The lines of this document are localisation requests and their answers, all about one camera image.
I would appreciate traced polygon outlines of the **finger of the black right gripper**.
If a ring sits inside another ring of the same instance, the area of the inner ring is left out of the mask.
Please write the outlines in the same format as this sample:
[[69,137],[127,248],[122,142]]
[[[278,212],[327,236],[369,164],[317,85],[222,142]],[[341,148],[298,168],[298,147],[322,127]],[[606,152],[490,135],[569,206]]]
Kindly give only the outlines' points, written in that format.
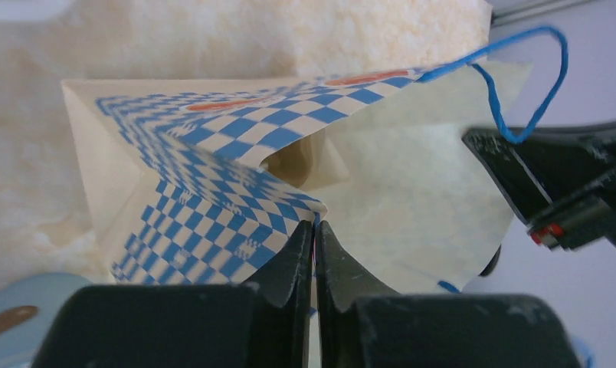
[[616,121],[543,127],[518,144],[474,127],[462,140],[537,245],[616,247]]

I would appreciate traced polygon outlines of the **patterned paper gift bag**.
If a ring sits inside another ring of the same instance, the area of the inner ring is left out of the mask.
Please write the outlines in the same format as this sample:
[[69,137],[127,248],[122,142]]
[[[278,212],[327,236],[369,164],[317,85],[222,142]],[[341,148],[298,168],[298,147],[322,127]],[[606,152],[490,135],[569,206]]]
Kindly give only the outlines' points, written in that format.
[[[507,123],[529,71],[485,56],[542,35],[560,46],[557,82],[527,123]],[[431,68],[61,87],[112,281],[240,282],[308,221],[420,293],[473,280],[514,217],[463,134],[522,143],[567,69],[564,34],[542,26]]]

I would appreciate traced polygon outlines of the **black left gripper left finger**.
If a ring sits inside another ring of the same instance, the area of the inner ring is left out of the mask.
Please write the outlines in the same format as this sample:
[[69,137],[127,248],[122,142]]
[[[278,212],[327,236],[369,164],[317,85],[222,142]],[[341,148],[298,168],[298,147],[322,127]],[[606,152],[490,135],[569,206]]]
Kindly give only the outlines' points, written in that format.
[[35,367],[305,367],[313,226],[239,284],[93,285],[58,312]]

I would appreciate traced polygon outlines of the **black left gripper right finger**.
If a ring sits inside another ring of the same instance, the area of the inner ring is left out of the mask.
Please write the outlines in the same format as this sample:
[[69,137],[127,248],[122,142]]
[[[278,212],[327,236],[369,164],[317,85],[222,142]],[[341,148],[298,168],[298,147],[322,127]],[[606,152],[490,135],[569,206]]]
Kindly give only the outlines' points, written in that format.
[[526,294],[400,294],[315,232],[324,367],[580,367],[555,311]]

